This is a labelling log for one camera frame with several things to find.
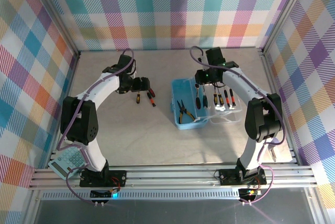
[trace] cable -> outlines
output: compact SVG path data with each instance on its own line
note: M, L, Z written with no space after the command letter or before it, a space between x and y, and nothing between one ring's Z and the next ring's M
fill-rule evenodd
M136 60L134 60L134 66L134 70L129 74L129 76L132 76L136 71Z
M199 60L197 60L194 56L193 56L193 54L192 54L192 50L193 49L198 49L198 50L200 50L201 51L201 54L202 54L202 56L204 55L204 51L202 50L202 48L200 48L200 47L198 47L198 46L192 46L191 48L190 48L190 50L189 50L189 54L191 55L191 58L194 60L194 61L196 61L198 64L201 64L201 65L203 65L203 66L206 66L206 67L209 67L209 68L216 68L216 69L222 69L222 70L225 70L225 71L229 71L229 72L231 72L231 73L234 73L235 75L237 75L238 77L240 77L240 78L242 78L257 94L259 94L259 95L261 95L269 104L270 104L270 106L272 107L272 109L274 110L274 112L275 112L275 114L276 114L276 116L278 117L278 119L279 119L279 122L280 122L280 124L281 124L281 126L282 126L282 128L283 128L283 139L280 141L280 142L278 142L278 143L271 143L271 142L265 142L264 143L264 145L263 145L263 147L262 147L262 149L260 150L260 152L259 152L259 154L258 154L258 157L257 157L257 162L259 163L259 161L260 161L260 157L261 157L261 154L262 154L262 152L265 150L265 146L267 145L267 144L270 144L270 145L280 145L280 144L282 144L285 140L286 140L286 131L285 131L285 126L284 126L284 122L283 122L283 118L282 118L282 116L281 116L281 114L279 113L279 111L278 111L278 109L275 107L275 105L272 103L272 101L265 95L265 94L263 94L260 90L258 90L257 89L257 87L256 86L254 86L245 76L243 76L243 75L241 75L240 73L238 73L237 71L234 71L234 70L232 70L232 69L230 69L230 68L227 68L227 67L224 67L224 66L215 66L215 65L210 65L210 64L206 64L206 63L202 63L202 62L200 62ZM268 168L268 169L270 169L271 170L271 172L272 172L272 179L271 179L271 183L270 183L270 185L269 185L269 187L268 187L268 189L265 191L265 193L260 197L260 198L258 198L258 199L256 199L256 200L254 200L253 201L253 203L255 203L255 202L257 202L257 201L260 201L262 198L264 198L267 194L268 194L268 192L270 191L270 189L272 188L272 185L273 185L273 181L274 181L274 172L273 172L273 169L271 168L271 167L269 167L269 166L266 166L266 165L261 165L260 164L260 167L261 168Z
M202 55L204 55L204 51L202 50L202 48L198 47L198 46L192 46L189 50L189 53L191 55L191 58L193 58L194 61L196 61L198 64L201 64L203 66L206 66L206 67L209 67L209 68L215 68L215 69L222 69L222 70L225 70L225 71L229 71L229 72L232 72L234 73L235 75L237 75L238 77L240 77L241 79L243 79L257 94L261 95L269 104L270 106L272 107L272 109L274 110L275 114L277 115L278 119L279 119L279 122L283 128L283 140L280 141L279 143L266 143L266 144L270 144L270 145L280 145L282 144L285 139L286 139L286 131L285 131L285 126L284 126L284 122L283 122L283 118L282 116L280 115L278 109L275 107L275 105L272 103L272 101L265 95L263 94L260 90L258 90L258 88L256 86L254 86L245 76L241 75L240 73L238 73L237 71L234 71L230 68L227 68L227 67L224 67L224 66L215 66L215 65L209 65L209 64L206 64L206 63L202 63L200 62L199 60L197 60L193 54L192 54L192 50L193 49L198 49L201 51Z
M256 190L259 190L261 188L261 182L257 177L255 177L255 180L257 181L257 184L258 184L258 187Z
M87 92L84 94L84 96L82 97L82 99L79 101L79 103L78 103L78 105L77 105L77 108L76 108L76 110L75 110L75 112L74 112L74 114L73 114L73 117L72 117L72 119L70 120L69 125L67 126L66 130L64 131L64 133L63 133L63 135L62 135L62 137L61 137L61 139L60 139L60 141L59 141L59 143L58 143L58 145L57 145L57 150L58 150L58 151L63 151L63 150L65 150L65 149L67 149L67 148L70 148L70 147L77 147L77 148L80 150L81 154L83 155L83 157L84 157L84 159L85 159L86 165L85 165L85 166L81 166L81 167L75 167L75 168L71 169L71 170L69 171L69 173L67 174L65 181L66 181L66 185L68 186L69 190L70 190L70 191L71 191L71 192L72 192L78 199L80 199L80 200L82 200L82 201L84 201L84 202L93 204L93 205L95 205L93 202L91 202L91 201L89 201L89 200L87 200L87 199L84 199L84 198L82 198L81 196L79 196L79 195L78 195L78 194L77 194L77 193L70 187L70 184L69 184L69 175L70 175L70 173L72 173L74 170L77 170L77 169L81 169L81 170L82 170L82 169L85 169L86 167L88 167L88 165L90 165L90 160L88 159L86 152L84 152L83 149L82 149L82 147L81 147L80 145L78 145L78 144L70 144L70 145L67 145L66 147L62 147L62 148L61 148L61 145L62 145L62 143L63 143L63 141L64 141L66 135L68 134L70 128L72 127L72 125L73 125L73 123L74 123L74 121L75 121L75 119L76 119L76 117L77 117L77 115L78 115L78 113L79 113L79 110L80 110L80 108L81 108L81 106L82 106L82 104L83 104L83 102L85 101L85 99L87 98L87 96L90 94L90 92L91 92L91 91L92 91L98 84L100 84L101 82L104 82L105 80L111 78L112 76L116 76L116 75L122 73L123 71L125 71L125 70L132 64L132 62L134 61L134 51L133 51L132 49L126 49L126 50L123 51L122 54L125 54L126 51L131 51L131 59L130 59L129 63L128 63L124 68L122 68L121 70L116 71L115 73L112 73L111 75L105 76L105 77L102 78L102 79L99 79L97 82L95 82L94 84L92 84L92 85L88 88Z
M215 176L216 172L218 172L218 171L219 171L218 169L215 170L215 172L214 172L214 174L213 174L213 177L214 177L214 179L216 179L216 180L218 180L218 181L221 181L220 177L216 177L216 176Z
M222 88L222 87L225 87L226 85L223 84L222 86L218 86L217 83L212 83L212 86L216 87L216 88Z

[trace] white table surface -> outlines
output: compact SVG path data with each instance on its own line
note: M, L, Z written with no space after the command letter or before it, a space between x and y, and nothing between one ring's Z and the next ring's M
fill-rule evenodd
M257 49L224 49L227 61L234 60L260 88L270 91ZM102 70L116 64L121 52L83 52L76 69L71 95L87 89ZM170 110L171 81L190 78L201 69L188 50L135 51L137 75L148 77L156 94L156 107L145 92L136 104L137 93L112 93L98 109L98 143L109 165L181 164L235 162L247 142L242 120L235 124L207 124L204 128L178 130ZM291 160L287 143L279 147L279 162ZM264 162L272 162L268 153Z

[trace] metal bracket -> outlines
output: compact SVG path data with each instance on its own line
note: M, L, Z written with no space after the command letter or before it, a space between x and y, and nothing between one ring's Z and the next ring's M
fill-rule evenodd
M125 187L127 171L125 170L109 170L107 173L108 179L96 179L90 176L89 173L82 172L79 187Z
M260 169L255 177L244 181L241 181L239 171L236 169L220 169L218 171L221 186L266 185L266 176L263 169Z

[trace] gray floor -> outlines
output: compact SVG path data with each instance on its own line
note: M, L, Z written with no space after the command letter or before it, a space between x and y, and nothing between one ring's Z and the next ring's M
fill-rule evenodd
M115 200L94 208L79 200L41 201L35 224L74 223L314 223L304 190L272 189L253 206L237 200Z
M270 90L256 49L224 49L227 61L234 60L260 88ZM83 52L71 95L87 89L102 70L116 64L121 52ZM140 105L136 93L112 93L98 110L100 149L110 165L235 162L247 140L242 121L194 130L178 130L170 111L171 81L191 78L201 69L188 50L135 51L138 76L150 79L156 93L153 108L145 93ZM288 146L279 147L281 162L291 160ZM272 161L266 154L265 161Z

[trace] metal rail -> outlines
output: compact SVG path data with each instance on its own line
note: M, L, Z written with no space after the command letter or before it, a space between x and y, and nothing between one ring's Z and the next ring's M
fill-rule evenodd
M274 188L314 187L316 180L310 166L296 164L271 164L274 170ZM218 189L218 188L248 188L250 186L220 186L220 181L214 178L218 169L234 169L235 165L203 164L203 165L159 165L159 166L118 166L111 170L126 170L127 182L124 189ZM265 169L268 188L271 181L271 171ZM77 174L69 179L73 188L79 188L80 177ZM51 169L36 170L32 178L32 190L64 190L66 183ZM90 190L105 190L105 187L82 188Z

